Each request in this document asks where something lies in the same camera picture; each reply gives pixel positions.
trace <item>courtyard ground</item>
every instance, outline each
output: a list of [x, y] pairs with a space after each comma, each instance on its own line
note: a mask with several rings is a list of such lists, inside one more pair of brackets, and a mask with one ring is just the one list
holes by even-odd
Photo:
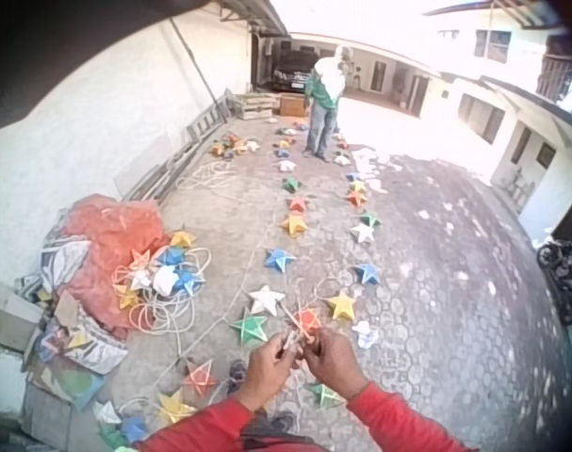
[[[247, 293], [268, 284], [286, 293], [293, 312], [299, 306], [319, 308], [324, 325], [353, 340], [371, 379], [401, 393], [467, 444], [545, 450], [556, 441], [556, 431], [572, 415], [569, 348], [525, 235], [474, 177], [480, 156], [473, 152], [482, 145], [468, 148], [456, 140], [456, 125], [442, 131], [379, 105], [344, 99], [339, 124], [351, 150], [372, 150], [357, 163], [362, 170], [374, 165], [367, 209], [382, 222], [375, 242], [356, 244], [349, 232], [363, 211], [344, 199], [345, 174], [354, 162], [341, 168], [302, 158], [305, 134], [297, 136], [290, 160], [297, 164], [293, 176], [303, 184], [300, 195], [310, 201], [304, 214], [308, 231], [290, 237], [279, 226], [290, 195], [281, 188], [284, 175], [272, 145], [276, 129], [294, 119], [278, 119], [225, 126], [218, 136], [229, 130], [255, 137], [260, 149], [237, 157], [233, 175], [221, 176], [220, 186], [207, 179], [206, 185], [185, 184], [162, 209], [167, 231], [185, 226], [197, 235], [197, 246], [212, 252], [204, 290], [195, 299], [193, 327], [181, 334], [183, 355], [197, 363], [213, 359], [213, 375], [225, 381], [228, 364], [252, 349], [239, 343], [230, 324], [250, 306]], [[459, 134], [472, 142], [463, 130]], [[196, 168], [215, 161], [205, 154]], [[285, 276], [263, 266], [266, 249], [274, 248], [297, 257]], [[380, 284], [357, 283], [351, 267], [365, 262], [378, 268]], [[379, 341], [368, 350], [356, 345], [353, 322], [332, 320], [330, 308], [317, 298], [340, 289], [357, 298], [356, 321], [367, 320], [379, 330]], [[188, 316], [182, 321], [187, 324]], [[269, 318], [265, 330], [271, 334], [285, 325], [280, 314]], [[184, 360], [172, 366], [173, 335], [134, 332], [128, 346], [129, 355], [102, 397], [111, 396], [117, 406], [134, 396], [157, 402], [159, 392], [180, 387]], [[314, 382], [306, 369], [294, 371], [269, 412], [292, 410], [298, 433], [333, 450], [376, 450], [344, 406], [318, 407], [307, 390]], [[222, 389], [215, 400], [224, 397]], [[208, 402], [185, 394], [191, 405]], [[135, 403], [125, 411], [141, 407], [150, 427], [160, 428], [153, 405]], [[86, 414], [81, 421], [94, 422]], [[86, 431], [72, 432], [72, 450], [90, 441]]]

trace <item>green shirt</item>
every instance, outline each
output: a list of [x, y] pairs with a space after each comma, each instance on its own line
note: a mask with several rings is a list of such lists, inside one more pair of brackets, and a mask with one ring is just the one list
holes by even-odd
[[332, 56], [320, 59], [306, 81], [305, 94], [323, 108], [335, 110], [346, 87], [346, 75], [340, 61]]

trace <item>shoe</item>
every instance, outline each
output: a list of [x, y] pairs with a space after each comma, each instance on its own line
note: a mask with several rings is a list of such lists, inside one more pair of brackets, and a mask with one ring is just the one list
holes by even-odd
[[294, 427], [296, 416], [293, 412], [277, 412], [270, 421], [270, 424], [276, 430], [282, 433], [288, 433]]
[[243, 360], [235, 360], [229, 367], [229, 384], [227, 384], [227, 395], [230, 395], [239, 389], [241, 383], [246, 379], [246, 364]]

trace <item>blue star lantern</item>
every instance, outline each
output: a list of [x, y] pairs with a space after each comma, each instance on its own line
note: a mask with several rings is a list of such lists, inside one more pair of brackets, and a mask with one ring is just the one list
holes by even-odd
[[120, 432], [129, 444], [143, 441], [147, 436], [147, 427], [141, 414], [135, 414], [123, 420]]
[[179, 279], [174, 284], [172, 289], [175, 291], [185, 289], [190, 297], [193, 297], [193, 292], [195, 289], [202, 285], [202, 283], [205, 283], [204, 279], [200, 278], [198, 275], [191, 273], [189, 270], [178, 269], [174, 272], [178, 275]]
[[157, 260], [164, 266], [178, 266], [185, 260], [185, 254], [182, 248], [168, 247]]
[[294, 256], [284, 250], [276, 249], [269, 251], [269, 253], [270, 255], [265, 261], [265, 266], [277, 268], [282, 273], [286, 273], [286, 265], [289, 264], [290, 261], [296, 260]]
[[376, 267], [372, 264], [361, 264], [360, 266], [356, 266], [354, 270], [357, 272], [357, 275], [359, 275], [359, 282], [361, 284], [378, 284], [380, 282], [380, 280], [378, 280]]

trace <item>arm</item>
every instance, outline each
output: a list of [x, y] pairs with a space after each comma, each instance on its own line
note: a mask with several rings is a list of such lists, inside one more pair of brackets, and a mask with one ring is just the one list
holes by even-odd
[[253, 413], [234, 398], [212, 405], [163, 428], [139, 444], [139, 452], [228, 450]]
[[231, 450], [254, 412], [279, 393], [297, 358], [284, 350], [284, 334], [276, 334], [250, 354], [246, 379], [237, 392], [173, 426], [163, 428], [139, 444], [139, 452], [222, 452]]
[[442, 426], [412, 410], [399, 395], [382, 391], [375, 383], [356, 395], [348, 409], [369, 428], [371, 438], [382, 450], [470, 450]]
[[363, 374], [349, 339], [321, 329], [306, 345], [304, 358], [323, 384], [349, 401], [349, 410], [369, 427], [374, 441], [388, 452], [461, 452], [464, 445], [444, 428], [414, 412], [399, 395], [382, 391]]

